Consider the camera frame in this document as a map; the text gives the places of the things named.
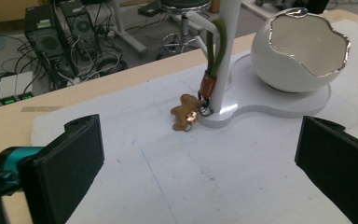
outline white pole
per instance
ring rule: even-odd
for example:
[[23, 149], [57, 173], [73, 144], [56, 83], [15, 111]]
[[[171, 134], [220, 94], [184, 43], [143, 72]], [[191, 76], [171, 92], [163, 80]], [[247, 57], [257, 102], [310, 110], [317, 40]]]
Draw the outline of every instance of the white pole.
[[211, 96], [211, 109], [218, 113], [222, 108], [223, 95], [228, 81], [231, 51], [237, 31], [238, 17], [240, 16], [241, 0], [227, 0], [220, 4], [219, 17], [227, 27], [227, 49], [220, 68], [217, 71], [217, 81]]

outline chair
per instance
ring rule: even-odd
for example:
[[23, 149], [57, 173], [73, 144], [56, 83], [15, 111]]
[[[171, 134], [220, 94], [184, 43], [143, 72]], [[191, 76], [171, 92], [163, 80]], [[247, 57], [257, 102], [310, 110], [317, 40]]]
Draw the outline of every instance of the chair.
[[166, 35], [162, 39], [162, 47], [171, 53], [182, 53], [189, 45], [195, 41], [194, 38], [188, 39], [188, 11], [200, 12], [211, 7], [211, 0], [159, 0], [162, 10], [181, 16], [181, 32]]

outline gray floor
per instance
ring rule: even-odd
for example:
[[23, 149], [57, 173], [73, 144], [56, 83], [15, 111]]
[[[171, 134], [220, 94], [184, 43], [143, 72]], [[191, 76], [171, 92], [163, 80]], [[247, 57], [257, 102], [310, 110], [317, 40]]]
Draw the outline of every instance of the gray floor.
[[[358, 14], [358, 4], [350, 4], [355, 3], [358, 0], [339, 0], [339, 2], [344, 2], [345, 4], [336, 5], [336, 0], [331, 1], [332, 4], [329, 4], [327, 8], [342, 8], [351, 12]], [[151, 63], [156, 60], [156, 57], [159, 53], [163, 53], [164, 57], [171, 56], [170, 53], [161, 49], [161, 39], [169, 33], [179, 32], [180, 26], [179, 23], [169, 19], [168, 16], [165, 16], [165, 13], [157, 15], [153, 18], [147, 18], [145, 16], [141, 16], [138, 14], [137, 9], [140, 6], [132, 6], [123, 8], [123, 17], [124, 23], [127, 29], [127, 32], [134, 36], [137, 40], [143, 43], [148, 48], [148, 52], [144, 57], [139, 57], [139, 54], [132, 48], [130, 48], [127, 44], [125, 44], [120, 38], [108, 38], [108, 42], [102, 41], [102, 48], [105, 51], [116, 52], [117, 54], [122, 53], [122, 60], [127, 63], [129, 68], [134, 66], [138, 66], [144, 63]], [[91, 7], [90, 14], [91, 17], [95, 17], [97, 7]], [[109, 11], [105, 9], [100, 13], [100, 19], [102, 20], [104, 16], [108, 15]], [[204, 18], [209, 20], [213, 18], [217, 18], [217, 13], [202, 13]], [[263, 24], [263, 20], [258, 18], [255, 14], [251, 13], [245, 8], [241, 8], [240, 17], [239, 17], [239, 25], [237, 29], [236, 36], [248, 35], [251, 33], [255, 33]], [[22, 34], [22, 31], [12, 31], [9, 33], [4, 33], [3, 35], [11, 35], [15, 38], [0, 36], [0, 73], [5, 71], [13, 72], [16, 66], [17, 59], [21, 56], [21, 53], [17, 51], [18, 47], [21, 46], [22, 41], [26, 41], [25, 37]], [[108, 48], [107, 46], [114, 45], [116, 49]], [[28, 63], [29, 60], [20, 60], [17, 65], [16, 72], [20, 72], [21, 68]], [[46, 83], [45, 79], [37, 80], [43, 83]], [[48, 85], [45, 85], [45, 91], [48, 91]]]

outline white egg-shaped bowl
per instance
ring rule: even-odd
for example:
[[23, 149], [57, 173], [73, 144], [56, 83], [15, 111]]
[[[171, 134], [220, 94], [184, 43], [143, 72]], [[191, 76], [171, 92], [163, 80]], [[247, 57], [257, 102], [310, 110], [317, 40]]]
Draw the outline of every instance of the white egg-shaped bowl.
[[351, 42], [322, 16], [291, 8], [272, 16], [255, 35], [251, 58], [257, 75], [286, 92], [314, 91], [345, 67]]

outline floor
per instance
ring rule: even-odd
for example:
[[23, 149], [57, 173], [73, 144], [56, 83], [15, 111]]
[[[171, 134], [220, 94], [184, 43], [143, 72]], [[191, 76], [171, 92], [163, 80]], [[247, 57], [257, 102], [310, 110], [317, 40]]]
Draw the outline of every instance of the floor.
[[[327, 9], [340, 8], [358, 14], [358, 4], [356, 4], [358, 3], [358, 0], [331, 0], [330, 2], [331, 4], [327, 6]], [[106, 55], [109, 57], [122, 55], [121, 61], [125, 62], [129, 68], [144, 63], [151, 63], [161, 55], [162, 60], [164, 57], [170, 57], [172, 54], [161, 48], [161, 40], [166, 34], [180, 31], [180, 23], [170, 19], [170, 17], [165, 13], [148, 18], [138, 14], [139, 7], [142, 6], [123, 7], [122, 15], [126, 31], [148, 48], [148, 52], [145, 55], [139, 55], [138, 52], [129, 47], [117, 36], [108, 36], [100, 39], [103, 51], [109, 52], [109, 54]], [[98, 6], [89, 7], [89, 14], [93, 19], [97, 18], [97, 12]], [[100, 13], [98, 14], [97, 24], [103, 22], [104, 28], [110, 27], [109, 29], [111, 29], [112, 26], [107, 26], [106, 21], [103, 21], [105, 18], [109, 18], [109, 15], [109, 7], [103, 6], [102, 10], [100, 10]], [[201, 13], [201, 16], [208, 20], [212, 20], [218, 17], [218, 13], [203, 12]], [[255, 33], [264, 22], [263, 19], [256, 16], [245, 7], [241, 8], [239, 21], [236, 36]], [[30, 59], [22, 56], [23, 52], [29, 49], [23, 46], [23, 42], [26, 42], [26, 38], [24, 37], [22, 31], [0, 33], [0, 73], [20, 73], [21, 71], [25, 72], [29, 69], [35, 70], [35, 65], [34, 67], [27, 65], [27, 63], [30, 62]], [[84, 71], [89, 68], [90, 63], [83, 62], [80, 63], [79, 66], [79, 70]], [[45, 91], [49, 91], [49, 86], [45, 77], [36, 81], [43, 84], [42, 86], [45, 88]]]

